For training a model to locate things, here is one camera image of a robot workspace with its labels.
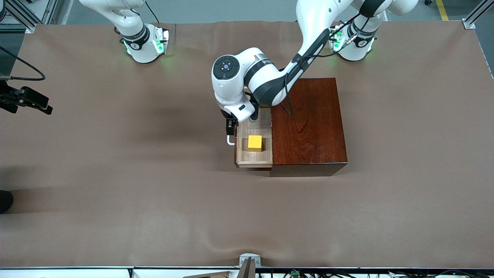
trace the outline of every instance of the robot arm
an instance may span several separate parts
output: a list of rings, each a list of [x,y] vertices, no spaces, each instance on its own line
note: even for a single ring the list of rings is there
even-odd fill
[[[133,11],[145,4],[145,0],[79,0],[110,20],[123,37],[127,52],[139,63],[149,63],[164,54],[168,42],[168,30],[144,24]]]
[[[296,13],[303,43],[283,70],[278,70],[258,48],[219,57],[213,65],[211,79],[223,114],[230,114],[232,118],[242,122],[252,114],[255,117],[252,99],[264,106],[281,103],[315,59],[312,56],[319,54],[328,41],[331,23],[351,2],[352,0],[299,0]],[[252,92],[251,100],[244,93],[244,85]]]

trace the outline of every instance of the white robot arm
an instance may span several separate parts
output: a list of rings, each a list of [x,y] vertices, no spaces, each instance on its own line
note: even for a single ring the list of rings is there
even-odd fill
[[[139,63],[149,63],[165,53],[168,30],[144,24],[133,10],[145,0],[79,0],[110,20],[123,37],[127,52]]]
[[[373,40],[375,32],[366,32],[369,18],[380,15],[387,9],[393,0],[356,0],[361,1],[356,8],[359,15],[347,25],[343,31],[352,31],[346,38],[346,47],[338,46],[338,53],[351,46],[359,36],[370,36]],[[235,122],[242,122],[248,118],[257,119],[258,106],[275,106],[287,96],[293,84],[307,70],[312,61],[321,52],[331,36],[329,29],[336,17],[346,9],[353,0],[298,0],[296,14],[303,43],[298,53],[288,65],[278,70],[258,48],[249,48],[234,55],[219,57],[211,70],[212,85],[216,101],[227,119],[227,135],[234,135]],[[395,0],[402,5],[410,5],[417,0]],[[361,22],[360,28],[352,27],[356,20]],[[244,93],[244,86],[252,92],[250,99]]]

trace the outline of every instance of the table surface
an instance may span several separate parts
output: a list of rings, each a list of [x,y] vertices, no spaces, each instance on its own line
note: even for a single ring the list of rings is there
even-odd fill
[[[178,25],[133,62],[113,27],[38,26],[20,56],[53,115],[1,112],[2,266],[494,267],[494,81],[460,22],[383,22],[336,77],[349,164],[333,177],[237,169],[210,69],[250,46],[284,67],[296,23]],[[13,74],[34,76],[16,63]]]

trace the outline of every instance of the yellow block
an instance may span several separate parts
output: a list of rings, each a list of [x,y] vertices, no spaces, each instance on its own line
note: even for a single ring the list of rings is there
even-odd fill
[[[247,147],[249,151],[262,151],[262,136],[249,135]]]

